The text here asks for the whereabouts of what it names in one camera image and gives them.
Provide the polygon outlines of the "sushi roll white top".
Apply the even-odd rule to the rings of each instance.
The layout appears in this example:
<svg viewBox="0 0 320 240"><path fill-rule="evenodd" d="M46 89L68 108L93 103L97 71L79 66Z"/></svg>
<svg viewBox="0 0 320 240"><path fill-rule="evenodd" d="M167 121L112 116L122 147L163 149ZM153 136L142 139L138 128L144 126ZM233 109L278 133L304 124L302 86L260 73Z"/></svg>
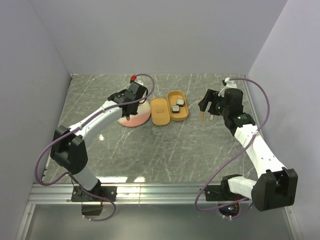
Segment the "sushi roll white top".
<svg viewBox="0 0 320 240"><path fill-rule="evenodd" d="M185 100L183 98L178 98L177 101L176 101L176 104L179 107L183 107L185 105Z"/></svg>

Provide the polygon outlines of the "sushi roll green centre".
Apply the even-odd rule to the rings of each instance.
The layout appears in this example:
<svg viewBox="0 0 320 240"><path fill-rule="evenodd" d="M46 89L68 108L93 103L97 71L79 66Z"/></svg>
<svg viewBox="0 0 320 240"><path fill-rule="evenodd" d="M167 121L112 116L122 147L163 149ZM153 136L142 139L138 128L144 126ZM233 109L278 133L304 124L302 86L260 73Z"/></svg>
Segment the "sushi roll green centre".
<svg viewBox="0 0 320 240"><path fill-rule="evenodd" d="M171 111L173 114L178 114L180 112L180 106L179 105L173 105L171 108Z"/></svg>

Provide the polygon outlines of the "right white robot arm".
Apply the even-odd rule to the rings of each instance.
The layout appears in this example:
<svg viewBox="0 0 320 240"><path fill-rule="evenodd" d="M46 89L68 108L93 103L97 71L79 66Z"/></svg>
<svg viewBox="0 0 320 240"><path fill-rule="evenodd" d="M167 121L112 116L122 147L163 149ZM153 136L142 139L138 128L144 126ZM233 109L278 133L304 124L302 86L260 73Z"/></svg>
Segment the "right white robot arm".
<svg viewBox="0 0 320 240"><path fill-rule="evenodd" d="M257 173L256 181L240 174L223 177L219 187L222 200L231 201L242 196L252 200L261 212L292 206L298 174L272 153L252 116L244 112L243 95L238 88L208 89L198 104L201 112L207 110L211 115L223 117L226 128L243 146Z"/></svg>

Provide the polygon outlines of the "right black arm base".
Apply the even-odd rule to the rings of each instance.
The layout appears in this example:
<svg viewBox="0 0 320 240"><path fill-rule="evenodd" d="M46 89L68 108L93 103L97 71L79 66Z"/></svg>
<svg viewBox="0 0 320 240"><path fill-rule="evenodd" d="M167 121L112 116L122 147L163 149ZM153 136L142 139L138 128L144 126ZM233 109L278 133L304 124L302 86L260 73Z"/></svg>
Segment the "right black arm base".
<svg viewBox="0 0 320 240"><path fill-rule="evenodd" d="M221 185L208 185L204 190L205 200L207 202L218 202L218 206L222 206L222 202L234 202L243 199L244 196L236 193L224 193ZM228 218L230 221L233 218L239 218L241 213L240 203L234 203L232 205L224 206L218 209L218 213L223 218Z"/></svg>

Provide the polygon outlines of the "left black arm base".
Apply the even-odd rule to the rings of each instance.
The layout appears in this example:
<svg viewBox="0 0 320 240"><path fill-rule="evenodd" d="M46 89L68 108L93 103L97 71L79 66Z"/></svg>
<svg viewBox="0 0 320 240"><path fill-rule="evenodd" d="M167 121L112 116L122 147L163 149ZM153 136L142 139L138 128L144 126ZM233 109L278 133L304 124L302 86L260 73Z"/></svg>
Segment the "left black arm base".
<svg viewBox="0 0 320 240"><path fill-rule="evenodd" d="M86 192L80 186L74 186L71 195L72 203L81 203L81 213L86 219L91 219L93 222L101 222L104 219L92 219L101 215L105 203L111 203L113 210L111 214L106 217L110 219L116 213L117 187L116 186L100 186L94 192Z"/></svg>

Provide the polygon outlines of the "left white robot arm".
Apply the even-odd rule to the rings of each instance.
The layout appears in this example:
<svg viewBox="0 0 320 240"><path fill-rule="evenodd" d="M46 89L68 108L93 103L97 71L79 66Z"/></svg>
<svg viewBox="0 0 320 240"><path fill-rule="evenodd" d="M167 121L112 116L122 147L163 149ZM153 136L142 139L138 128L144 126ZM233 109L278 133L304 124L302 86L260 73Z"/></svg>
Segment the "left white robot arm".
<svg viewBox="0 0 320 240"><path fill-rule="evenodd" d="M103 196L100 180L88 165L87 146L108 125L120 118L138 114L140 102L146 100L148 89L133 81L127 89L115 92L96 111L69 127L59 126L53 135L50 157L66 169L83 187L89 201Z"/></svg>

